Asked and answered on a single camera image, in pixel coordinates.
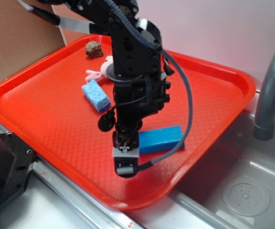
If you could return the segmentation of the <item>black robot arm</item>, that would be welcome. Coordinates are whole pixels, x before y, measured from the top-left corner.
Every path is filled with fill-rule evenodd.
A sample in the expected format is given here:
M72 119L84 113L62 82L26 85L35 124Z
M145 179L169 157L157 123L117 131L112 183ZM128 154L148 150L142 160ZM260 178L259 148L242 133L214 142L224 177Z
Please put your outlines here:
M148 20L136 18L134 0L50 0L50 5L66 5L82 16L70 19L20 1L30 13L63 29L107 35L111 39L113 62L107 67L114 84L115 105L98 123L103 132L132 134L140 130L142 120L157 114L169 102L166 81L173 74L162 55L158 28Z

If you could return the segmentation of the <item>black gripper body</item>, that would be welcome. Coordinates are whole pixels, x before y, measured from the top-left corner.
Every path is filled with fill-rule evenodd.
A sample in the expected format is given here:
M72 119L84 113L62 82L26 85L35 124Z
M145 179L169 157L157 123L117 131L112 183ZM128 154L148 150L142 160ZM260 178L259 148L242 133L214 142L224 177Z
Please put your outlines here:
M170 83L166 78L166 73L145 73L134 78L109 75L108 79L114 83L115 105L99 119L99 129L108 132L115 128L119 134L139 131L143 118L157 114L164 108L164 104L170 101L166 93Z

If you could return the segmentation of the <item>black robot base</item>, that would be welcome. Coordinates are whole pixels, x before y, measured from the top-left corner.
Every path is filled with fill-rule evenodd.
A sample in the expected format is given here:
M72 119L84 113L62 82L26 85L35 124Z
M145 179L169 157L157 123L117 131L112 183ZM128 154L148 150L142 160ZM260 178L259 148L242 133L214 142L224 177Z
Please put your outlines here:
M34 150L12 132L0 134L0 210L26 190Z

